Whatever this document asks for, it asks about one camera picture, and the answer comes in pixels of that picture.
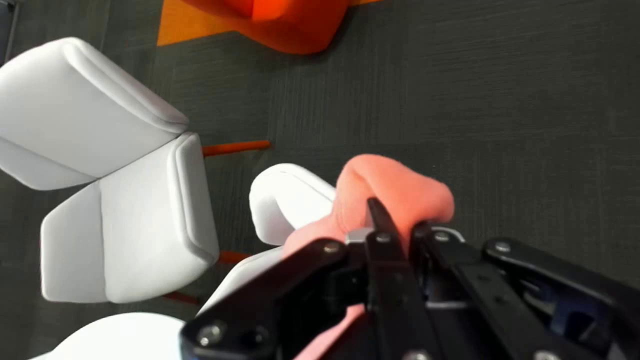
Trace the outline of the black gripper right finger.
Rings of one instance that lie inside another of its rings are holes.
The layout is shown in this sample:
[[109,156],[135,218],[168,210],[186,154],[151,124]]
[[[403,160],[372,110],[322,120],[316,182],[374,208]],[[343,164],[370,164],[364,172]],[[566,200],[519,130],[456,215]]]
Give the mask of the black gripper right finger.
[[507,360],[640,360],[640,292],[515,238],[412,229],[430,310],[472,310]]

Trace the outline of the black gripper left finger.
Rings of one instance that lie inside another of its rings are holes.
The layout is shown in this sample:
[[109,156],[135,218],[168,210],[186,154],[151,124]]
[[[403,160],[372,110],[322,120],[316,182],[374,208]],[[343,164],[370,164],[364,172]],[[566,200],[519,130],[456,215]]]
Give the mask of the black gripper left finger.
[[398,229],[380,200],[360,241],[318,238],[234,290],[181,329],[182,360],[290,360],[336,326],[333,360],[438,360],[440,344]]

